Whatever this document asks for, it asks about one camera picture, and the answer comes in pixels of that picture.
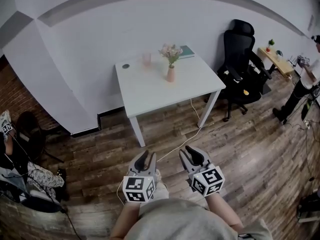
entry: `table top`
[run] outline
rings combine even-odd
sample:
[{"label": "table top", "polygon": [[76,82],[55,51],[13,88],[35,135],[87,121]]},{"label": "table top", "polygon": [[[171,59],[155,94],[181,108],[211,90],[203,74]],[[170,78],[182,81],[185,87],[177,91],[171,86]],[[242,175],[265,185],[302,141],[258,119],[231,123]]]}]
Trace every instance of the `table top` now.
[{"label": "table top", "polygon": [[294,71],[294,68],[291,66],[291,64],[284,58],[278,60],[278,55],[274,49],[271,48],[270,53],[266,51],[265,47],[259,47],[258,50],[269,58],[269,60],[278,68],[282,75],[290,75]]},{"label": "table top", "polygon": [[129,118],[224,89],[216,73],[198,56],[174,63],[175,81],[166,81],[169,62],[151,54],[150,67],[142,56],[115,65],[126,114]]}]

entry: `person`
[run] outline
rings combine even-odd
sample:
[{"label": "person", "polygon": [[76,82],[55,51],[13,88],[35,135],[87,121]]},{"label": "person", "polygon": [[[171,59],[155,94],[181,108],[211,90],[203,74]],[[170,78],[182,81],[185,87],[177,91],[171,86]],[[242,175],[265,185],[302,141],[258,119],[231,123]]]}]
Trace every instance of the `person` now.
[{"label": "person", "polygon": [[57,200],[65,197],[66,171],[59,169],[58,175],[54,175],[51,171],[34,164],[16,142],[15,135],[16,131],[13,129],[9,131],[5,140],[0,132],[0,167],[9,170],[15,168],[23,176],[25,183],[35,186],[39,191]]},{"label": "person", "polygon": [[[320,53],[320,35],[313,38],[316,43],[316,49]],[[296,83],[293,92],[281,110],[274,108],[273,114],[279,119],[279,121],[286,120],[287,117],[294,111],[299,101],[305,96],[311,93],[313,86],[317,85],[320,81],[320,58],[316,59],[312,65],[299,65],[302,68],[301,78]]]},{"label": "person", "polygon": [[156,190],[146,204],[127,202],[111,232],[110,240],[272,240],[263,220],[244,227],[219,193],[205,198],[209,210],[169,192],[156,173]]}]

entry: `white table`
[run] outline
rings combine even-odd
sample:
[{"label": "white table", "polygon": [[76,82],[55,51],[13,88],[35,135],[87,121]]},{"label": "white table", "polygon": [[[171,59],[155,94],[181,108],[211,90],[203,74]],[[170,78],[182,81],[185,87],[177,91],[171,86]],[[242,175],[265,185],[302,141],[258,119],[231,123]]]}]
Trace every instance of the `white table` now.
[{"label": "white table", "polygon": [[151,55],[151,66],[143,66],[142,58],[115,65],[127,117],[141,147],[145,146],[136,116],[172,104],[211,93],[198,122],[202,127],[219,93],[226,86],[198,56],[179,59],[174,63],[175,81],[167,82],[168,60],[158,53]]}]

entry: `shoe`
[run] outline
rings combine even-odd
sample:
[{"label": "shoe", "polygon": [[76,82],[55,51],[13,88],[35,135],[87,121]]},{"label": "shoe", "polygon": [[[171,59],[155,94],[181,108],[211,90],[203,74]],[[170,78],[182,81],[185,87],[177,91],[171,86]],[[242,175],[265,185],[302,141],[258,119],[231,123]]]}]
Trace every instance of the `shoe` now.
[{"label": "shoe", "polygon": [[276,118],[279,119],[280,122],[285,120],[284,116],[282,115],[281,110],[274,108],[274,109],[272,109],[272,113],[275,115]]},{"label": "shoe", "polygon": [[160,173],[160,171],[158,169],[155,170],[154,177],[155,177],[155,182],[156,183],[162,182],[162,176],[161,176],[161,173]]}]

